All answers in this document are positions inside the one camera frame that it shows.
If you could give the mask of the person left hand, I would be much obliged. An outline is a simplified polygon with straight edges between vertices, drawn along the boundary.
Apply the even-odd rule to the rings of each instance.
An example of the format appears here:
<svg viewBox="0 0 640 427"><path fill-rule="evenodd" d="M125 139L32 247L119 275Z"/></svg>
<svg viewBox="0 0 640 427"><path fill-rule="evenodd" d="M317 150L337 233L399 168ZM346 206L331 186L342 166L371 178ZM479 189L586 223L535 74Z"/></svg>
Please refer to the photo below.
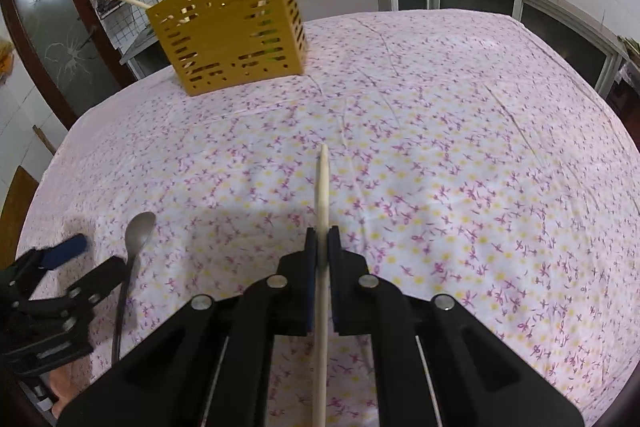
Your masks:
<svg viewBox="0 0 640 427"><path fill-rule="evenodd" d="M56 402L51 409L55 418L59 418L63 410L87 387L84 374L75 363L52 369L49 385L56 396Z"/></svg>

